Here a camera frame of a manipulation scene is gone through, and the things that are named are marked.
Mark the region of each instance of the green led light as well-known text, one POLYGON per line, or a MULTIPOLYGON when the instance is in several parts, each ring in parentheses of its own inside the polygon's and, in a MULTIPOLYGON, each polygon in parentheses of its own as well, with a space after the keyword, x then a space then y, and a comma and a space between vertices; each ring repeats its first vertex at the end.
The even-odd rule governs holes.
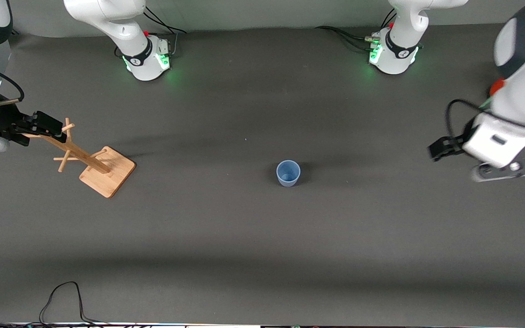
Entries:
POLYGON ((492 100, 493 100, 493 97, 489 97, 487 100, 485 100, 483 104, 481 104, 481 106, 479 106, 479 108, 485 108, 486 106, 488 106, 488 104, 491 104, 492 100))
POLYGON ((122 56, 122 58, 123 58, 123 61, 125 62, 125 65, 127 65, 127 71, 131 72, 131 67, 129 67, 129 63, 125 59, 125 56, 122 56))
POLYGON ((155 58, 157 58, 159 66, 161 66, 163 70, 166 70, 169 68, 169 62, 167 61, 167 55, 155 54, 155 58))
POLYGON ((410 63, 412 64, 416 58, 417 58, 417 52, 418 52, 418 46, 417 48, 414 50, 414 55, 412 55, 412 59, 410 60, 410 63))
POLYGON ((372 64, 376 64, 380 59, 380 55, 382 54, 382 45, 379 44, 374 50, 372 50, 372 52, 373 54, 370 56, 370 62, 372 64))

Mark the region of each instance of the wooden peg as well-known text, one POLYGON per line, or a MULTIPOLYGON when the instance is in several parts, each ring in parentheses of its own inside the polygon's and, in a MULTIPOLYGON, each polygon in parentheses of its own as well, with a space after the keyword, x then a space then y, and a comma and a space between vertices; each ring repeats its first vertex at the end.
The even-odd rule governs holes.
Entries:
POLYGON ((107 150, 103 148, 103 149, 101 149, 100 151, 98 151, 98 152, 96 152, 96 153, 90 155, 90 157, 96 157, 96 156, 99 156, 100 154, 104 154, 104 153, 106 153, 106 152, 107 152, 107 150))
POLYGON ((58 168, 58 172, 62 173, 64 172, 64 167, 66 166, 66 162, 68 161, 68 157, 70 156, 70 150, 66 151, 66 154, 64 154, 64 158, 62 158, 62 162, 60 163, 60 167, 58 168))
POLYGON ((74 123, 66 125, 65 127, 62 128, 62 132, 66 132, 66 135, 68 135, 70 133, 70 129, 72 129, 75 126, 76 125, 74 125, 74 123))
POLYGON ((68 141, 72 141, 72 132, 70 131, 70 129, 72 129, 73 127, 75 127, 75 125, 70 124, 70 118, 66 118, 66 138, 68 139, 68 141))

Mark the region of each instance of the cable connector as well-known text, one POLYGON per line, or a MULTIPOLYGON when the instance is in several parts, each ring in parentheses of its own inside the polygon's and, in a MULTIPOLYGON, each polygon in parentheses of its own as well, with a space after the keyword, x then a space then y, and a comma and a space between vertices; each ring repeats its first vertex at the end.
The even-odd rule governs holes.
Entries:
POLYGON ((377 36, 365 36, 364 42, 367 43, 373 43, 373 44, 380 44, 380 37, 377 36))
POLYGON ((16 99, 8 99, 8 100, 2 100, 0 101, 0 106, 7 106, 7 105, 11 105, 11 104, 15 104, 15 103, 18 103, 20 102, 21 100, 19 100, 19 98, 16 98, 16 99))

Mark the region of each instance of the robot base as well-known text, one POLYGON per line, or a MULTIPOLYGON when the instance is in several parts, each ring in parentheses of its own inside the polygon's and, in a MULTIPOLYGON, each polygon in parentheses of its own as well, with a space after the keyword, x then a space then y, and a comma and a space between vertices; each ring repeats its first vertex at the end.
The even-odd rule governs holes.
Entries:
MULTIPOLYGON (((381 29, 381 31, 374 32, 372 34, 373 37, 379 37, 381 40, 384 40, 386 37, 386 34, 390 31, 389 27, 385 27, 384 29, 381 29)), ((412 64, 415 60, 415 56, 418 52, 417 49, 412 53, 408 54, 406 58, 399 59, 396 58, 396 55, 388 46, 386 45, 386 42, 380 42, 378 45, 374 45, 373 50, 371 52, 369 63, 376 66, 379 70, 381 70, 384 73, 396 75, 400 74, 408 69, 410 64, 412 64)))
POLYGON ((170 67, 171 58, 169 56, 169 43, 167 43, 167 40, 159 39, 153 35, 148 36, 148 39, 151 41, 153 53, 149 55, 143 65, 134 66, 123 57, 127 65, 127 70, 141 81, 154 80, 170 67))

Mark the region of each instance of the red button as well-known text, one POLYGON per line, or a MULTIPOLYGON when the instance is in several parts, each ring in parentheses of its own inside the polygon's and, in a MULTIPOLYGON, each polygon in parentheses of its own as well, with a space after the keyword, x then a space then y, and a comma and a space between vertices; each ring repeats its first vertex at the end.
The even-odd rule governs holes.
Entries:
POLYGON ((489 90, 489 95, 493 96, 494 93, 496 93, 499 89, 503 88, 504 85, 506 85, 506 81, 502 78, 495 81, 495 83, 491 86, 489 90))

